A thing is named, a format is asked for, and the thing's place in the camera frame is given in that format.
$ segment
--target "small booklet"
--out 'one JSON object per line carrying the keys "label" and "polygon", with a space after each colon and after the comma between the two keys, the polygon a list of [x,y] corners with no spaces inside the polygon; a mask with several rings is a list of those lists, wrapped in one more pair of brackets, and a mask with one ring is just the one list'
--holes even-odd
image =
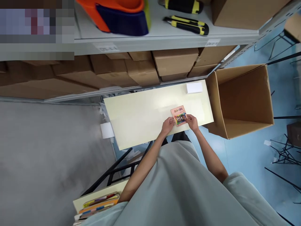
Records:
{"label": "small booklet", "polygon": [[186,112],[184,106],[176,107],[170,110],[172,112],[173,119],[175,120],[176,126],[183,125],[187,123],[186,119]]}

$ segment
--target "white paper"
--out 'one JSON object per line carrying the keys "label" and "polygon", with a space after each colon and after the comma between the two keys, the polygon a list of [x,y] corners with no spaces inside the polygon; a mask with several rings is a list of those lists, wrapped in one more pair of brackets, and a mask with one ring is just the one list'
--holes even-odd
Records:
{"label": "white paper", "polygon": [[113,42],[95,42],[93,45],[101,52],[120,52],[118,47]]}
{"label": "white paper", "polygon": [[202,83],[186,83],[186,86],[188,94],[203,92]]}
{"label": "white paper", "polygon": [[220,39],[209,39],[205,47],[217,46],[220,42]]}
{"label": "white paper", "polygon": [[267,145],[267,146],[271,146],[271,141],[265,140],[263,144],[265,144],[265,145]]}
{"label": "white paper", "polygon": [[101,133],[103,135],[103,139],[115,137],[113,128],[110,122],[106,122],[103,124],[100,124]]}

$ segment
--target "white paper scrap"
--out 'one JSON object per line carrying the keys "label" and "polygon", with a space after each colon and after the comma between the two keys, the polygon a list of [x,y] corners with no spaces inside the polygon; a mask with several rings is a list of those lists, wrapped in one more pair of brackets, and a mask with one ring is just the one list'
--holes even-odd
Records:
{"label": "white paper scrap", "polygon": [[265,140],[263,144],[265,144],[265,145],[267,145],[267,146],[271,146],[271,141]]}
{"label": "white paper scrap", "polygon": [[200,93],[203,92],[203,84],[200,83],[186,83],[187,85],[187,93]]}
{"label": "white paper scrap", "polygon": [[103,124],[100,124],[101,133],[103,135],[103,139],[115,137],[113,128],[110,122],[106,122]]}

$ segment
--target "table top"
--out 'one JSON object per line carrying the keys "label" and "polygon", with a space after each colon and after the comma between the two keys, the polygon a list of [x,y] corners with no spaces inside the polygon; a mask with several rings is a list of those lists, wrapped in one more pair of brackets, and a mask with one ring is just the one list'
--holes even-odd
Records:
{"label": "table top", "polygon": [[[151,89],[132,94],[105,98],[104,102],[120,150],[155,140],[164,120],[172,117],[171,109],[184,106],[187,114],[198,120],[198,125],[213,122],[205,80],[201,93],[187,94],[186,83]],[[168,134],[188,130],[188,124],[174,125]]]}

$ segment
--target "concrete floor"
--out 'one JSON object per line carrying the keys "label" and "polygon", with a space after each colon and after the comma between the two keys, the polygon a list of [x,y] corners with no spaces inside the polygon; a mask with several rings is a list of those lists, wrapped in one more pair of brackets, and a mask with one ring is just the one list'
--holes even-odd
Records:
{"label": "concrete floor", "polygon": [[66,226],[115,161],[97,107],[0,102],[2,225]]}

